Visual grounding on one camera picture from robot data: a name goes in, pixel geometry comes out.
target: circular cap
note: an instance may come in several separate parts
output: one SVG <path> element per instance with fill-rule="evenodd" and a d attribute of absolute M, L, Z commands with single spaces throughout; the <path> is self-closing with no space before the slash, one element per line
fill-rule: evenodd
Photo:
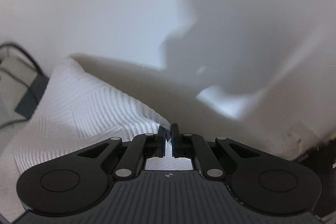
<path fill-rule="evenodd" d="M 284 170 L 269 170 L 259 176 L 262 187 L 273 192 L 288 192 L 297 185 L 297 178 Z"/>
<path fill-rule="evenodd" d="M 213 168 L 213 169 L 209 169 L 209 170 L 207 171 L 207 174 L 208 174 L 208 176 L 210 176 L 210 177 L 218 178 L 218 177 L 220 177 L 221 175 L 223 175 L 223 171 L 222 171 L 222 170 L 219 170 L 219 169 L 216 169 L 216 168 Z"/>
<path fill-rule="evenodd" d="M 118 169 L 115 174 L 119 177 L 128 177 L 132 174 L 132 171 L 126 168 Z"/>
<path fill-rule="evenodd" d="M 54 170 L 41 178 L 41 185 L 51 192 L 65 192 L 75 188 L 80 177 L 70 170 Z"/>

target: white surface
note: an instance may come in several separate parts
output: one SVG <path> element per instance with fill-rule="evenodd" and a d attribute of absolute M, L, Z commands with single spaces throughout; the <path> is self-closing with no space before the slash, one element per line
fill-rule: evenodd
<path fill-rule="evenodd" d="M 182 132 L 286 158 L 297 153 L 286 137 L 294 124 L 320 137 L 336 124 L 335 25 L 335 0 L 0 0 L 0 40 L 24 45 L 48 74 L 63 56 L 87 54 L 87 71 Z M 316 29 L 318 45 L 291 64 Z M 200 103 L 212 86 L 244 115 Z"/>
<path fill-rule="evenodd" d="M 159 124 L 170 127 L 148 106 L 85 73 L 73 59 L 65 60 L 31 120 L 0 157 L 0 213 L 13 221 L 24 212 L 16 181 L 28 168 L 113 136 L 129 141 L 157 133 Z"/>

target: cable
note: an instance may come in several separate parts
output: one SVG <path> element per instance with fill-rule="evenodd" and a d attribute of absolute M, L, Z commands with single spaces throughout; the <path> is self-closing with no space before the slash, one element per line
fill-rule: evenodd
<path fill-rule="evenodd" d="M 5 127 L 11 126 L 15 123 L 26 122 L 26 121 L 28 121 L 28 119 L 18 119 L 18 120 L 12 120 L 12 121 L 9 121 L 9 122 L 5 122 L 2 125 L 0 125 L 0 130 L 4 129 Z"/>
<path fill-rule="evenodd" d="M 0 67 L 0 71 L 3 71 L 4 73 L 6 73 L 7 75 L 9 75 L 12 79 L 14 79 L 15 81 L 17 81 L 18 83 L 24 85 L 26 88 L 28 88 L 28 91 L 33 95 L 34 99 L 35 99 L 35 102 L 36 102 L 36 105 L 39 104 L 39 99 L 37 99 L 34 91 L 31 89 L 30 86 L 28 86 L 25 82 L 23 82 L 21 79 L 17 78 L 15 75 L 13 75 L 10 71 L 8 71 L 7 69 L 5 68 L 1 68 Z"/>
<path fill-rule="evenodd" d="M 18 45 L 16 43 L 13 43 L 13 42 L 7 42 L 7 43 L 4 43 L 4 44 L 0 45 L 0 49 L 2 49 L 4 47 L 12 47 L 12 48 L 17 49 L 19 52 L 21 52 L 25 57 L 27 57 L 29 59 L 29 61 L 34 65 L 36 71 L 39 74 L 44 75 L 41 67 L 38 65 L 38 63 L 35 61 L 35 59 L 23 47 L 21 47 L 20 45 Z"/>

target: black object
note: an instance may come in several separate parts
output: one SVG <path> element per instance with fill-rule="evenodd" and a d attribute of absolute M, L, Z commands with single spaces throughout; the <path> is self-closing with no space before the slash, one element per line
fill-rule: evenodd
<path fill-rule="evenodd" d="M 321 217 L 336 211 L 336 140 L 311 149 L 298 160 L 322 182 L 322 193 L 313 212 Z"/>
<path fill-rule="evenodd" d="M 174 157 L 195 170 L 144 170 L 163 157 L 165 130 L 112 138 L 36 165 L 17 182 L 27 209 L 16 224 L 320 223 L 310 169 L 227 138 L 206 142 L 171 127 Z"/>

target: white textured fabric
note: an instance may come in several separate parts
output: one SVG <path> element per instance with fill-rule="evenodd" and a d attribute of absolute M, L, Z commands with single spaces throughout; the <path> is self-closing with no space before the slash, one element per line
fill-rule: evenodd
<path fill-rule="evenodd" d="M 157 133 L 167 120 L 142 102 L 86 73 L 73 59 L 55 68 L 28 124 L 0 157 L 0 212 L 13 221 L 24 212 L 16 181 L 28 168 L 112 136 L 131 140 Z"/>

